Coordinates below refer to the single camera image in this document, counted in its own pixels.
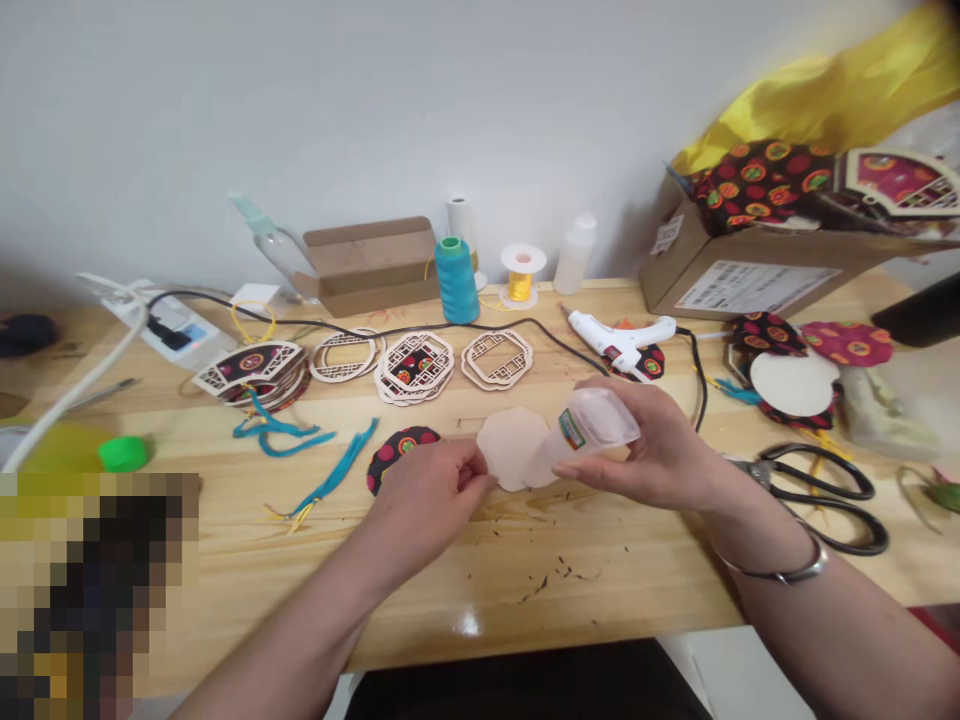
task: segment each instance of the wooden table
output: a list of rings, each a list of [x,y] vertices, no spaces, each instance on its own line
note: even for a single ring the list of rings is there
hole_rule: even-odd
[[[565,342],[584,347],[558,309],[560,298],[545,290],[529,314]],[[906,294],[908,290],[887,274],[873,271],[792,320],[864,320]],[[592,281],[564,301],[610,324],[624,317],[637,325],[650,319],[637,284],[630,280]],[[221,327],[232,327],[221,308],[202,302],[196,307]],[[479,322],[500,325],[522,316],[484,308]],[[34,383],[34,411],[103,357],[125,330],[98,309],[74,311],[70,317],[79,320],[77,326],[91,337],[94,326],[99,333],[109,329],[73,371],[51,371],[49,377],[55,380],[50,382],[43,381],[40,373]],[[434,301],[338,324],[385,329],[443,321],[440,303]],[[697,333],[722,328],[708,321],[681,319],[680,323]],[[256,334],[257,327],[250,322],[251,333]],[[289,338],[295,330],[281,328],[277,337]],[[178,385],[188,373],[136,343],[101,384],[129,376],[143,377],[143,382],[78,413],[75,419],[118,434],[148,436],[156,448],[149,471],[198,472],[203,480],[199,540],[187,543],[183,550],[185,568],[199,572],[185,571],[184,587],[168,591],[167,632],[153,634],[150,692],[182,690],[199,681],[337,547],[373,501],[365,482],[366,458],[397,429],[428,425],[447,438],[473,437],[489,414],[518,405],[555,422],[574,383],[595,371],[557,348],[536,327],[525,325],[518,330],[533,346],[535,361],[508,392],[481,392],[457,370],[438,399],[396,408],[378,399],[371,376],[341,385],[314,382],[283,417],[316,423],[339,434],[326,445],[286,459],[268,458],[253,439],[233,439],[239,413],[196,394],[199,391],[192,384],[183,388],[192,397],[179,394]],[[324,334],[304,342],[312,345]],[[456,329],[439,334],[459,353],[476,332]],[[689,342],[676,337],[662,347],[667,372],[659,384],[692,416],[699,390]],[[701,343],[711,376],[729,376],[721,364],[721,348],[720,340]],[[42,370],[43,361],[37,363]],[[381,418],[380,425],[361,458],[344,483],[316,506],[300,531],[288,535],[287,525],[268,518],[263,503],[280,509],[296,505],[325,479],[354,433],[365,430],[375,416]],[[755,408],[712,389],[702,434],[716,449],[742,457],[798,439]],[[874,479],[877,497],[867,507],[892,536],[886,554],[851,561],[905,605],[960,601],[957,539],[935,535],[917,520],[893,479],[901,463],[853,447],[839,432],[834,437]],[[813,522],[822,521],[815,516]],[[832,521],[830,532],[853,536],[852,528],[838,525],[842,523]],[[572,573],[564,577],[568,568]],[[544,578],[546,588],[534,594]],[[575,482],[518,494],[497,489],[443,557],[373,615],[350,668],[742,624],[744,618],[725,582],[695,520],[679,513],[639,506]]]

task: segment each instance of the blue thread spool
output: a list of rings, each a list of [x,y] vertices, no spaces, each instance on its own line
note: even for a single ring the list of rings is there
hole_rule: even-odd
[[[443,316],[448,322],[463,325],[480,317],[480,299],[473,279],[470,246],[460,238],[444,238],[434,250]]]

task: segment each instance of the hand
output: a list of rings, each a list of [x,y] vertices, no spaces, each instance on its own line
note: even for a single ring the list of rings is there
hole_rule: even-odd
[[[420,445],[383,475],[366,518],[348,539],[366,550],[386,594],[440,557],[497,484],[473,440]]]
[[[720,509],[731,486],[739,488],[737,475],[749,480],[697,435],[673,398],[660,388],[617,378],[591,378],[577,383],[582,387],[615,392],[636,418],[640,439],[630,443],[624,462],[593,455],[555,467],[557,475],[645,505],[698,511]]]

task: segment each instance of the person's left hand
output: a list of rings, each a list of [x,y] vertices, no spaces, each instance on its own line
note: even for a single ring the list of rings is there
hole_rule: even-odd
[[[420,445],[383,476],[377,499],[347,545],[389,594],[440,557],[497,483],[473,440]]]

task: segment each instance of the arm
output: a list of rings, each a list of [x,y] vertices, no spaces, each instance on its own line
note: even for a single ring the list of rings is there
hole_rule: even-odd
[[[415,448],[366,518],[174,714],[323,717],[367,618],[440,556],[496,484],[476,443]]]
[[[643,433],[625,462],[595,456],[555,468],[655,507],[700,513],[723,557],[753,572],[809,565],[813,540],[772,495],[717,453],[659,388],[609,387]],[[955,718],[960,659],[906,609],[830,552],[826,572],[796,585],[733,573],[774,659],[818,713],[843,718]]]

